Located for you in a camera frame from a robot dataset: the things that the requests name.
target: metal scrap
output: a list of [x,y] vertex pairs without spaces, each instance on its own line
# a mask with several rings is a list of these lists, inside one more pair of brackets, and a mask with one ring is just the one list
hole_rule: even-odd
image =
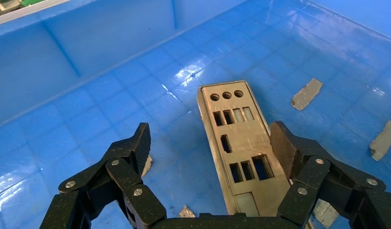
[[147,171],[149,171],[150,167],[152,166],[152,163],[153,159],[149,155],[148,159],[146,160],[145,167],[143,168],[142,177],[147,173]]
[[293,98],[291,105],[297,110],[303,110],[312,99],[319,93],[323,83],[313,78],[306,86],[304,86]]
[[195,217],[194,213],[190,209],[188,209],[186,205],[184,205],[184,208],[179,213],[179,218],[194,218],[194,217]]
[[317,200],[313,209],[313,215],[327,229],[332,226],[338,217],[337,211],[329,203],[321,199]]
[[384,130],[372,141],[370,145],[372,158],[381,160],[386,155],[391,146],[391,121],[388,121]]

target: screw head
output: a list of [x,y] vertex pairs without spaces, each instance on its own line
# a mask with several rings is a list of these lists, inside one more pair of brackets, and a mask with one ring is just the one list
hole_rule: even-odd
[[119,164],[119,160],[114,160],[114,161],[111,162],[111,164],[112,164],[113,166],[116,166],[116,165]]
[[301,195],[306,195],[308,194],[308,191],[304,189],[303,187],[298,188],[298,193]]
[[76,184],[76,182],[74,180],[71,180],[69,182],[66,183],[66,187],[69,188],[69,187],[73,187],[74,185]]
[[133,195],[134,196],[140,196],[142,195],[142,189],[141,188],[138,188],[138,189],[135,189],[135,191],[133,191]]
[[323,161],[322,159],[316,159],[315,161],[316,161],[316,163],[318,163],[318,164],[323,164],[323,163],[324,163],[324,161]]
[[370,184],[370,185],[378,185],[378,182],[374,179],[371,179],[371,178],[368,178],[367,179],[367,182]]

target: metal plate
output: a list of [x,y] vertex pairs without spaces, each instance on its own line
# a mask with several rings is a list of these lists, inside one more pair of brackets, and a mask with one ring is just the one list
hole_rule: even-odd
[[198,106],[228,213],[276,216],[289,183],[247,82],[201,86]]

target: bin floor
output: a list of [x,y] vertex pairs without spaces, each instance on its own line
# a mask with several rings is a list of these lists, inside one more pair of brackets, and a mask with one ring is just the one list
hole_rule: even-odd
[[[202,84],[246,80],[268,123],[283,121],[336,159],[382,179],[391,148],[369,145],[391,120],[391,41],[314,4],[249,0],[0,127],[0,229],[38,228],[60,182],[149,122],[144,182],[176,217],[227,214],[196,103]],[[323,83],[302,111],[293,96]],[[113,203],[96,228],[129,228]],[[339,218],[332,228],[347,228]]]

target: circular hole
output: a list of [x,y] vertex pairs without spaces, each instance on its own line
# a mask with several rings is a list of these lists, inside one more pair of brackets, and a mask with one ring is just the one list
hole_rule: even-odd
[[218,94],[211,94],[211,99],[213,101],[218,101],[219,100],[219,95]]
[[222,94],[222,97],[225,98],[225,99],[230,99],[232,97],[232,95],[229,92],[224,92]]
[[243,96],[243,92],[242,92],[242,91],[239,91],[239,90],[236,90],[236,91],[234,91],[234,96],[240,98],[240,97]]

